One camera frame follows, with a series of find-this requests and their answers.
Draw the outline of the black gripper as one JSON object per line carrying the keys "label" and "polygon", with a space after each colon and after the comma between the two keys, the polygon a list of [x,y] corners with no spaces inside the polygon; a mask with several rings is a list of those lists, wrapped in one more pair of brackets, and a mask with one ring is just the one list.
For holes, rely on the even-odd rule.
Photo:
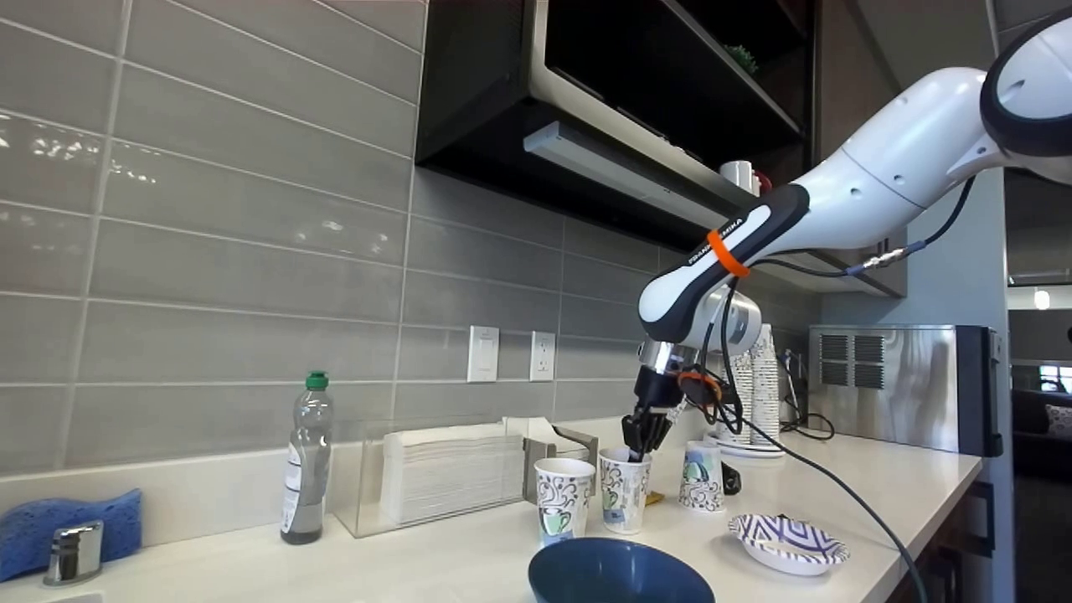
{"label": "black gripper", "polygon": [[641,352],[641,372],[632,383],[632,416],[620,419],[624,446],[631,449],[631,461],[643,461],[648,452],[658,452],[670,433],[667,412],[679,406],[675,367],[682,354],[672,340],[650,340]]}

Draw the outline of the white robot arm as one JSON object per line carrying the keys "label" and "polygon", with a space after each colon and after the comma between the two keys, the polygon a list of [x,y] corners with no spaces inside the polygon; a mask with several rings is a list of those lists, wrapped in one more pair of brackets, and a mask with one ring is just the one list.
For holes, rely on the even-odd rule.
{"label": "white robot arm", "polygon": [[906,86],[830,156],[641,290],[658,354],[716,340],[702,300],[785,250],[853,250],[908,224],[984,168],[1072,183],[1072,14],[1060,10],[1006,42],[988,71],[942,66]]}

